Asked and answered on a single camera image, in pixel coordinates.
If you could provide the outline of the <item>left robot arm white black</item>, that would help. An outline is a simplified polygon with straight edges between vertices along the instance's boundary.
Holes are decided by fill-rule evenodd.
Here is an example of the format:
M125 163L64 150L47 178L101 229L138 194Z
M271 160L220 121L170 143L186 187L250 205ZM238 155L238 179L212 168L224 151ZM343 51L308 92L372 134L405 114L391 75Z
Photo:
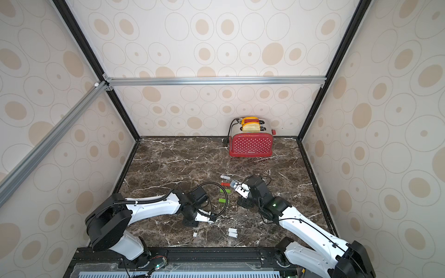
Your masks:
M122 194L114 193L86 218L86 232L93 251L112 250L126 258L131 266L145 268L160 256L152 256L145 242L132 235L127 227L160 215L180 214L183 225L192 228L201 222L215 222L216 215L201 208L208 200L202 188L190 193L170 190L163 196L140 199L124 198Z

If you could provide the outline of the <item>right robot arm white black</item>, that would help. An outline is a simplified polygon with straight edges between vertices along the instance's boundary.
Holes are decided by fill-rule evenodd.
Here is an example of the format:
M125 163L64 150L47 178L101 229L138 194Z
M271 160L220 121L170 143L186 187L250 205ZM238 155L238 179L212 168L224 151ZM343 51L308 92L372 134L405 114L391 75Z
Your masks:
M266 224L276 224L299 237L307 247L285 238L277 246L280 265L297 265L321 278L374 278L376 272L366 248L357 241L334 236L313 223L290 202L273 196L262 176L244 181L232 180L231 188L240 194L238 205L255 207Z

